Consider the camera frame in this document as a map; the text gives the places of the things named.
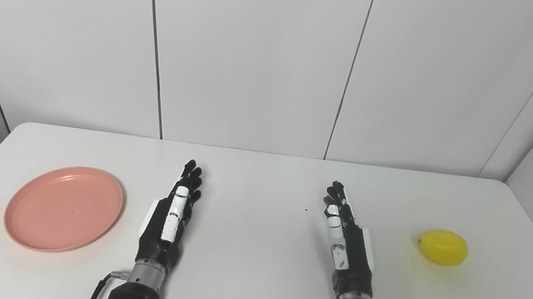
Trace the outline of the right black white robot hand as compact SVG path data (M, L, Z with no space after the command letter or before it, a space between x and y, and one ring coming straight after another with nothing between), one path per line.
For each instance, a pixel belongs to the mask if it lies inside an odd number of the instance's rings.
M324 211L335 272L332 283L336 297L357 292L373 296L372 269L366 250L364 229L357 225L345 186L335 180L324 197Z

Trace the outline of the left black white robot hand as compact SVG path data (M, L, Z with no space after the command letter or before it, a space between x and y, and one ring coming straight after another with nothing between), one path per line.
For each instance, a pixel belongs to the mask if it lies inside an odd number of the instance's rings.
M180 260L180 242L200 199L202 169L196 160L185 164L166 198L154 201L141 227L136 260L152 260L171 271Z

